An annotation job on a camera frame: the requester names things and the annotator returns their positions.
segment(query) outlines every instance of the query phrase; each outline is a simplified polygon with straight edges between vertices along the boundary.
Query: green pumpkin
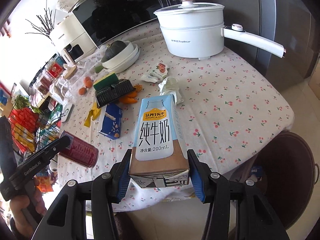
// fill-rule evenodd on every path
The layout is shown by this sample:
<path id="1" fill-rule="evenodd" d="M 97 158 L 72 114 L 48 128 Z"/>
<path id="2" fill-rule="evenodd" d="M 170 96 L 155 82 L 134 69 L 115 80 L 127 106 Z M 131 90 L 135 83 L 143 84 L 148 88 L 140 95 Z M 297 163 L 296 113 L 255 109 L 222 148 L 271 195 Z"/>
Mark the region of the green pumpkin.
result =
<path id="1" fill-rule="evenodd" d="M 126 47 L 123 41 L 115 41 L 111 45 L 107 45 L 107 50 L 101 60 L 101 62 L 106 62 L 112 59 L 114 56 L 118 55 Z"/>

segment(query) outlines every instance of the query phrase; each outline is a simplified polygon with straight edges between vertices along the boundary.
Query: milk bottle illustration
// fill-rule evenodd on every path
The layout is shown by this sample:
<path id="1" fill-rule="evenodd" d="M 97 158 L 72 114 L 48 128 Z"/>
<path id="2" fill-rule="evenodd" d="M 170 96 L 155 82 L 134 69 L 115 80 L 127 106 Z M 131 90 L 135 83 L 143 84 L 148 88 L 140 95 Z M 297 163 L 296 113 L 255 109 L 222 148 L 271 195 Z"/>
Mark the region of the milk bottle illustration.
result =
<path id="1" fill-rule="evenodd" d="M 137 129 L 136 159 L 149 161 L 173 154 L 170 114 L 163 100 L 148 101 Z"/>

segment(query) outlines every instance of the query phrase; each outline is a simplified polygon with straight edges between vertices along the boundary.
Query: white wall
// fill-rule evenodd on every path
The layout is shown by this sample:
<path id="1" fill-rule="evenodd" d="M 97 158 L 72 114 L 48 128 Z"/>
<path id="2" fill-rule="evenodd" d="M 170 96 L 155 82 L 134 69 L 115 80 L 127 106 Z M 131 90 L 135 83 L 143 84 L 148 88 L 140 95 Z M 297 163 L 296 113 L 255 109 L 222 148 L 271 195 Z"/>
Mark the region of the white wall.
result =
<path id="1" fill-rule="evenodd" d="M 10 16 L 11 38 L 0 37 L 0 81 L 11 90 L 14 82 L 20 82 L 27 89 L 36 72 L 56 53 L 49 38 L 35 32 L 30 20 L 37 26 L 41 23 L 36 15 L 44 15 L 46 0 L 21 0 Z M 58 0 L 48 0 L 53 9 Z M 55 24 L 67 14 L 57 10 Z"/>

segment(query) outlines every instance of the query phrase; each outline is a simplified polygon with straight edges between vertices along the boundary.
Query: milk carton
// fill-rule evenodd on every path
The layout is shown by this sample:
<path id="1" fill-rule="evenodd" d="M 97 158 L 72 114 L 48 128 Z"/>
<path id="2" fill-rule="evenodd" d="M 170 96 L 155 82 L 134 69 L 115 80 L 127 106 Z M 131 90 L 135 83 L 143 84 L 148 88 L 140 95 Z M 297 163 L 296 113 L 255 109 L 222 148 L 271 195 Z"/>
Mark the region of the milk carton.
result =
<path id="1" fill-rule="evenodd" d="M 173 95 L 141 102 L 129 175 L 142 188 L 189 183 L 189 164 Z"/>

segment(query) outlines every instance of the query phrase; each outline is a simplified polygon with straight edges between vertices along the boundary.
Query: tile floor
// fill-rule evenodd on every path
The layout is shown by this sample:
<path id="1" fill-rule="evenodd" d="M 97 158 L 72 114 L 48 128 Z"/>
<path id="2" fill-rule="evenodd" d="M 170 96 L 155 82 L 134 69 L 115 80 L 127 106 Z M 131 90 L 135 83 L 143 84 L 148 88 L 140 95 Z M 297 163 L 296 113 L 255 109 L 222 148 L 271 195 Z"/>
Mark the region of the tile floor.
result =
<path id="1" fill-rule="evenodd" d="M 315 163 L 320 164 L 320 101 L 308 79 L 301 78 L 289 88 L 276 86 L 295 113 L 292 132 L 309 144 Z M 135 227 L 144 240 L 201 239 L 209 205 L 197 198 L 159 203 L 149 208 L 130 212 Z M 230 227 L 235 225 L 235 209 L 231 205 Z M 287 230 L 290 240 L 304 240 L 320 217 L 320 182 L 314 187 L 311 200 L 299 220 Z M 92 237 L 90 217 L 87 218 L 88 238 Z"/>

